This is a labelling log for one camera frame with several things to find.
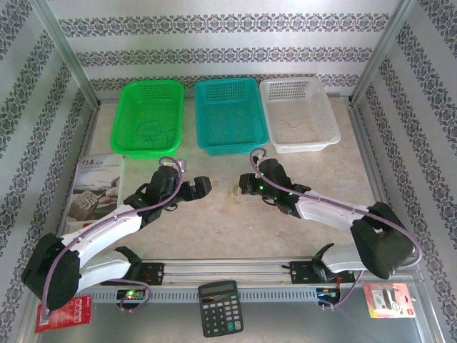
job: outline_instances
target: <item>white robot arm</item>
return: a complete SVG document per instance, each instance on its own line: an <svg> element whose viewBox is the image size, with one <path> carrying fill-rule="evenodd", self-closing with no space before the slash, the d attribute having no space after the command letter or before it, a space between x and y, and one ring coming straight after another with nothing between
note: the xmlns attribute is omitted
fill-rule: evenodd
<svg viewBox="0 0 457 343"><path fill-rule="evenodd" d="M327 244L314 256L313 271L322 280L346 270L368 270L377 277L388 279L413 253L414 245L410 238L366 215L372 214L404 228L387 204L376 202L367 207L329 199L310 187L292 184L276 159L254 161L262 177L271 183L309 197L300 197L273 187L254 173L240 176L242 194L260 195L264 202L278 207L284 214L316 220L352 234L353 243ZM345 205L345 208L353 210L340 209L330 203Z"/></svg>

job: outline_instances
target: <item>black calculator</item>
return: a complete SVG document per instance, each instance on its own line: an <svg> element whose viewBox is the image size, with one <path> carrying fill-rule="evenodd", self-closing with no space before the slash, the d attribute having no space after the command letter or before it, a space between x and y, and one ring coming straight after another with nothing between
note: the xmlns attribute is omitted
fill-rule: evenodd
<svg viewBox="0 0 457 343"><path fill-rule="evenodd" d="M243 331L243 317L235 281L220 281L199 287L201 323L205 337Z"/></svg>

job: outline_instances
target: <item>patterned wallpaper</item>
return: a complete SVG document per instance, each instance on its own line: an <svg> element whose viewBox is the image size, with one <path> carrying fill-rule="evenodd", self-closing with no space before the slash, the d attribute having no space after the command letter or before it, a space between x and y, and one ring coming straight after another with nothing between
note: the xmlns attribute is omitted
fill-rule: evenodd
<svg viewBox="0 0 457 343"><path fill-rule="evenodd" d="M457 342L457 31L452 1L417 1L358 104L388 199L418 236L447 342Z"/></svg>
<svg viewBox="0 0 457 343"><path fill-rule="evenodd" d="M101 99L134 79L317 75L350 95L398 0L49 2Z"/></svg>
<svg viewBox="0 0 457 343"><path fill-rule="evenodd" d="M59 227L92 113L30 4L0 0L0 342L14 341L20 276Z"/></svg>

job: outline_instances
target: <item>book cover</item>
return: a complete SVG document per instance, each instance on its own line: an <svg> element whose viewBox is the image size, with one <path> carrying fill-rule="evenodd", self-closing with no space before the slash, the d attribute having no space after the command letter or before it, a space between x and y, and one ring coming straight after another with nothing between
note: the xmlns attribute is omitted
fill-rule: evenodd
<svg viewBox="0 0 457 343"><path fill-rule="evenodd" d="M120 205L123 166L119 154L80 158L67 223L98 220Z"/></svg>

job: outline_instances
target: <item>floral border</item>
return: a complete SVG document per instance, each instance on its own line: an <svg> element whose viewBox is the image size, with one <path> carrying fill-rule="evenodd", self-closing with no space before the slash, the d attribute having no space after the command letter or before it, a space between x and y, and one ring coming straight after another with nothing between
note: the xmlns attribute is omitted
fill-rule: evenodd
<svg viewBox="0 0 457 343"><path fill-rule="evenodd" d="M440 210L440 217L445 223L444 227L447 228L448 236L454 243L454 249L457 249L457 204L454 203L451 190L437 165L435 154L427 142L421 123L410 105L389 58L383 60L379 66L379 71L398 111L406 135L416 153L416 158L422 168L428 189L432 192L436 208Z"/></svg>
<svg viewBox="0 0 457 343"><path fill-rule="evenodd" d="M5 100L0 112L0 159L2 152L6 150L8 141L14 133L22 111L29 101L32 91L43 72L52 51L54 43L51 37L43 30L38 41L32 49L23 69L21 70L9 97Z"/></svg>
<svg viewBox="0 0 457 343"><path fill-rule="evenodd" d="M59 109L70 79L71 72L65 63L63 63L32 131L29 143L24 152L24 157L19 162L17 174L14 175L11 181L11 185L9 186L10 192L5 194L4 203L0 207L0 222L2 223L0 229L0 257L3 256L3 249L8 244L8 236L16 222L22 202L26 196L26 191L29 188L29 182L35 172L39 157L43 151L47 136L51 131L54 118L56 117L57 110Z"/></svg>
<svg viewBox="0 0 457 343"><path fill-rule="evenodd" d="M389 14L297 13L60 19L68 37L236 32L382 32Z"/></svg>
<svg viewBox="0 0 457 343"><path fill-rule="evenodd" d="M32 8L27 0L11 0L0 13L0 61L21 31Z"/></svg>
<svg viewBox="0 0 457 343"><path fill-rule="evenodd" d="M440 76L428 59L423 47L414 36L411 27L405 24L396 37L398 45L408 59L409 65L421 85L435 116L446 133L446 138L451 143L457 156L457 107L449 96L448 90L443 86Z"/></svg>
<svg viewBox="0 0 457 343"><path fill-rule="evenodd" d="M420 0L419 4L435 24L436 30L444 38L444 42L449 46L452 55L457 58L456 7L449 0Z"/></svg>
<svg viewBox="0 0 457 343"><path fill-rule="evenodd" d="M119 91L126 84L141 80L176 80L186 88L192 89L199 81L225 79L231 77L252 77L259 84L263 80L278 79L285 77L312 77L317 76L327 87L353 87L358 81L356 74L241 74L241 75L195 75L195 76L157 76L157 77L113 77L106 79L92 79L92 86L96 91Z"/></svg>
<svg viewBox="0 0 457 343"><path fill-rule="evenodd" d="M82 66L248 62L366 62L372 48L259 47L88 51L77 54Z"/></svg>
<svg viewBox="0 0 457 343"><path fill-rule="evenodd" d="M85 102L86 99L84 98L83 92L79 89L71 106L71 110L59 139L59 143L57 144L56 151L54 152L54 158L52 159L51 166L49 167L42 192L39 196L39 201L36 204L36 210L34 212L33 219L30 222L30 227L24 240L24 245L20 250L21 256L16 261L17 265L14 268L13 279L9 282L11 286L6 290L6 301L1 304L0 342L9 341L12 325L16 320L17 312L19 310L19 300L24 295L24 284L21 281L21 273L24 270L24 267L26 266L39 237L46 232L45 225L47 216L50 215L49 210L51 209L52 201L55 200L54 196L65 165L66 156L70 150L71 140L76 131L79 117L81 116ZM87 122L84 136L86 136L89 122L90 120Z"/></svg>
<svg viewBox="0 0 457 343"><path fill-rule="evenodd" d="M408 171L406 170L403 162L403 157L401 156L398 145L395 142L393 132L387 122L386 114L373 84L368 86L365 96L368 105L370 106L371 114L374 117L376 126L378 127L383 147L386 150L387 157L391 163L392 172L396 178L398 188L400 189L406 212L411 221L411 226L421 243L424 252L423 259L425 260L427 270L430 273L430 279L433 282L435 293L438 295L438 301L441 303L441 311L446 317L446 324L450 327L451 337L454 340L457 340L456 296L453 294L451 283L447 280L447 273L443 271L443 261L439 258L440 254L438 252L438 247L431 238L431 233L425 220L420 202L416 196L414 188L411 186L411 180L409 179ZM368 140L370 141L371 149L373 150L373 153L375 153L365 120L363 116L361 116L361 118Z"/></svg>

